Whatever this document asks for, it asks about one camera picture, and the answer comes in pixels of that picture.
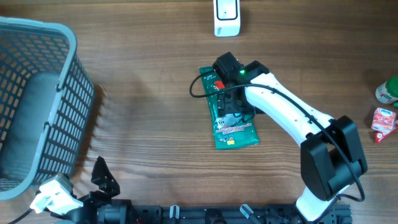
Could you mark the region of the green 3M gloves packet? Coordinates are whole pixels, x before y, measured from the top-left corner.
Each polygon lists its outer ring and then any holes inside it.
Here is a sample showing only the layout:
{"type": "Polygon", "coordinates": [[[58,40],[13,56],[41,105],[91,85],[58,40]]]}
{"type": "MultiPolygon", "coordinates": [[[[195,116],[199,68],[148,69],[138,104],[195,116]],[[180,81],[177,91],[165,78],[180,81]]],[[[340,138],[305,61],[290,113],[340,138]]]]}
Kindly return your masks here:
{"type": "MultiPolygon", "coordinates": [[[[212,67],[201,67],[200,80],[205,94],[210,94],[225,86],[212,67]]],[[[213,128],[216,150],[238,149],[260,143],[252,115],[241,112],[219,115],[217,107],[218,95],[206,98],[213,128]]]]}

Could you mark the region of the red coffee stick sachet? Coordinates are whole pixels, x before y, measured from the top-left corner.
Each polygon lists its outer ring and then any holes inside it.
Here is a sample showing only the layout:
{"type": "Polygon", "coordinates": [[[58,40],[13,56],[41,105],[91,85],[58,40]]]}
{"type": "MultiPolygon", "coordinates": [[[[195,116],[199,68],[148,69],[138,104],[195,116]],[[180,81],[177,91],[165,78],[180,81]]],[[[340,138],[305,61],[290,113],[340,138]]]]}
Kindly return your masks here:
{"type": "Polygon", "coordinates": [[[382,143],[383,140],[385,140],[385,138],[387,138],[391,134],[394,134],[396,132],[396,130],[397,130],[397,124],[395,124],[393,129],[391,131],[389,131],[388,133],[379,132],[379,131],[375,132],[375,142],[376,142],[376,144],[382,143]]]}

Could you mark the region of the pink tissue packet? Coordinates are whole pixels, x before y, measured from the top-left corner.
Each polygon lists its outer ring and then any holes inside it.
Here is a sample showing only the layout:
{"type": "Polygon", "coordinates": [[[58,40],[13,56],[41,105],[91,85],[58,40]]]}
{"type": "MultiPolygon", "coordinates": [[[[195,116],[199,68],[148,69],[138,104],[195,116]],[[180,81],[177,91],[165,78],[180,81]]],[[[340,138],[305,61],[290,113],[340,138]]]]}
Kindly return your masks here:
{"type": "Polygon", "coordinates": [[[371,128],[382,133],[391,132],[396,126],[397,115],[395,112],[377,108],[374,112],[371,128]]]}

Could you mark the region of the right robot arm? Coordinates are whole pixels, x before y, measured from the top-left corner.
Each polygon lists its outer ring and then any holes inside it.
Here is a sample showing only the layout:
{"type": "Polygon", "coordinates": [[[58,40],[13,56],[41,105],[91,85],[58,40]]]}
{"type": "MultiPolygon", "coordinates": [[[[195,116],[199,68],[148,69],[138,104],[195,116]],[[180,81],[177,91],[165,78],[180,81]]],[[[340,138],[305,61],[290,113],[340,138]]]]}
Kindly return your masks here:
{"type": "Polygon", "coordinates": [[[347,197],[344,191],[352,184],[360,196],[349,199],[364,200],[359,177],[368,165],[358,129],[350,118],[335,119],[309,106],[256,60],[242,65],[227,52],[215,60],[213,70],[225,86],[216,94],[220,115],[262,111],[299,146],[305,189],[294,207],[303,221],[319,222],[337,200],[347,197]]]}

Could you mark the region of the grey plastic mesh basket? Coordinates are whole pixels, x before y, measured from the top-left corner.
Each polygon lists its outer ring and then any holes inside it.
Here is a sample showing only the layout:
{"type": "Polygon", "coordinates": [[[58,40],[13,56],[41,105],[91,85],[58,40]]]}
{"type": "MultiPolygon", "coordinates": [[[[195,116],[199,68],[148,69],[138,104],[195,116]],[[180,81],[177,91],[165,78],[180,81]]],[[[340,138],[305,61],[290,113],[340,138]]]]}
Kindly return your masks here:
{"type": "Polygon", "coordinates": [[[1,200],[72,176],[95,87],[67,26],[1,18],[1,200]]]}

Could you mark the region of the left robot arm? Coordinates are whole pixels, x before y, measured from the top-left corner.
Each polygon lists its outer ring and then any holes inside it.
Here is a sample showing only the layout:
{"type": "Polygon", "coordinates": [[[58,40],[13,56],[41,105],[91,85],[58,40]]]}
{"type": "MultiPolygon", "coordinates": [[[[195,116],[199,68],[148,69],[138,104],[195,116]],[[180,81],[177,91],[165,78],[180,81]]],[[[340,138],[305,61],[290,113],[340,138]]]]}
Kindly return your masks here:
{"type": "Polygon", "coordinates": [[[98,157],[91,173],[91,183],[99,189],[79,198],[83,206],[64,215],[51,212],[52,217],[69,220],[73,223],[134,224],[140,218],[128,199],[115,199],[120,194],[120,186],[102,157],[98,157]]]}

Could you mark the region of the green lid white jar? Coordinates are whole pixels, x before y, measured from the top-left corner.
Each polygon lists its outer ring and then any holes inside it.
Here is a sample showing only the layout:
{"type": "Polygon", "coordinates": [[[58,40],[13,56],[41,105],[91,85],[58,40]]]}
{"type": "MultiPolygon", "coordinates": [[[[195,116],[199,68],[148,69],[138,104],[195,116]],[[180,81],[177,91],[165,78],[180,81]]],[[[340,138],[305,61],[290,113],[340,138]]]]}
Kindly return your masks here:
{"type": "Polygon", "coordinates": [[[398,77],[394,76],[380,85],[375,92],[376,98],[384,104],[391,104],[398,98],[398,77]]]}

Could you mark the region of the white barcode scanner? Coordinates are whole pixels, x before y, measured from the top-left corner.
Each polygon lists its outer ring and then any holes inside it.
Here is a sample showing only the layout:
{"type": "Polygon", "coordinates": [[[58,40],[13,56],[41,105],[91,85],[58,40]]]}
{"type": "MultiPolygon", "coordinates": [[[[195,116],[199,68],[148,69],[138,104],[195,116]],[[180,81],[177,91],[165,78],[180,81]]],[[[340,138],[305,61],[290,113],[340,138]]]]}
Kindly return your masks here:
{"type": "Polygon", "coordinates": [[[213,0],[214,35],[234,37],[240,33],[240,0],[213,0]]]}

